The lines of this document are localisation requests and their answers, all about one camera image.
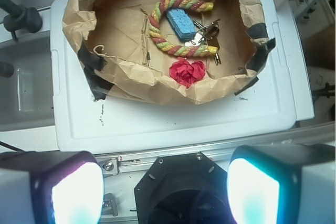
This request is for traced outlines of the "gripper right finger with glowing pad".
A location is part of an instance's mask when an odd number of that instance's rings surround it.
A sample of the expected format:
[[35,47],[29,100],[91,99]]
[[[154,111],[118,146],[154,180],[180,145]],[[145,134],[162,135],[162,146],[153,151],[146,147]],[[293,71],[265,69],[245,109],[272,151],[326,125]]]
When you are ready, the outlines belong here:
[[242,145],[227,195],[237,223],[335,223],[335,147]]

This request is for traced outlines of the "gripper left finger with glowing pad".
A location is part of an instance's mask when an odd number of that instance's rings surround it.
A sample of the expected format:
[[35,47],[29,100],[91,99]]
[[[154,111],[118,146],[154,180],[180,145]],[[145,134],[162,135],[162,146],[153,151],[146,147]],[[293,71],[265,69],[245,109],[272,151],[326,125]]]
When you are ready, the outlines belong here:
[[1,153],[1,223],[98,223],[103,196],[87,151]]

